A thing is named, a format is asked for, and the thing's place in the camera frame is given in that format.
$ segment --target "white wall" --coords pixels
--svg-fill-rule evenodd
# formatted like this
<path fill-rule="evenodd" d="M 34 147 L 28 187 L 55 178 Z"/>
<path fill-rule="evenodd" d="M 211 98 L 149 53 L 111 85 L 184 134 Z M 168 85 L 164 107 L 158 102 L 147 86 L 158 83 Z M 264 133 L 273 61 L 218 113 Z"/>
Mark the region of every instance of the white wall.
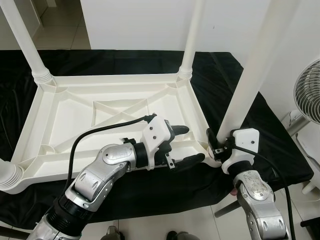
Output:
<path fill-rule="evenodd" d="M 30 0 L 14 0 L 21 14 L 21 17 L 28 29 L 28 32 L 33 36 L 40 23 Z M 15 50 L 20 49 L 14 34 L 0 8 L 0 50 Z"/>
<path fill-rule="evenodd" d="M 281 120 L 297 109 L 294 86 L 300 73 L 320 58 L 320 1 L 302 0 L 260 90 Z"/>
<path fill-rule="evenodd" d="M 92 49 L 184 50 L 196 0 L 81 0 Z M 207 0 L 197 51 L 244 64 L 269 0 Z"/>

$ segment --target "black fabric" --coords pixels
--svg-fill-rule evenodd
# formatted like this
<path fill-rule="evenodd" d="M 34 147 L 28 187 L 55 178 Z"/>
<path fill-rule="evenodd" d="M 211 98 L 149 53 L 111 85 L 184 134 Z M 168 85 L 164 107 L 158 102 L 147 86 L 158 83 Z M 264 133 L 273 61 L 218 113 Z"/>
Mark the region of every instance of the black fabric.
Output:
<path fill-rule="evenodd" d="M 180 51 L 41 50 L 55 76 L 176 73 Z M 217 133 L 243 68 L 228 52 L 197 52 L 191 84 L 209 126 Z M 0 51 L 0 158 L 9 161 L 28 115 L 36 85 L 20 51 Z M 289 184 L 313 176 L 308 163 L 259 93 L 243 124 L 260 131 L 259 153 L 273 161 Z M 274 190 L 281 184 L 262 160 L 254 164 Z M 38 183 L 24 192 L 0 192 L 0 221 L 32 229 L 64 188 L 65 181 Z M 217 204 L 233 188 L 220 168 L 204 163 L 179 173 L 166 168 L 125 174 L 91 219 L 101 222 L 177 213 Z"/>

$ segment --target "shoe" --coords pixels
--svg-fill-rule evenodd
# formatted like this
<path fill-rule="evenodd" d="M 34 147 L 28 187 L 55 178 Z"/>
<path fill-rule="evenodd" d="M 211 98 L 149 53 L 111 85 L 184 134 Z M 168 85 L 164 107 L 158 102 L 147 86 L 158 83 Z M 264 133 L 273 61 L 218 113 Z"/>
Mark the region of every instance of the shoe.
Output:
<path fill-rule="evenodd" d="M 170 231 L 166 236 L 166 240 L 177 240 L 177 235 L 176 231 Z"/>

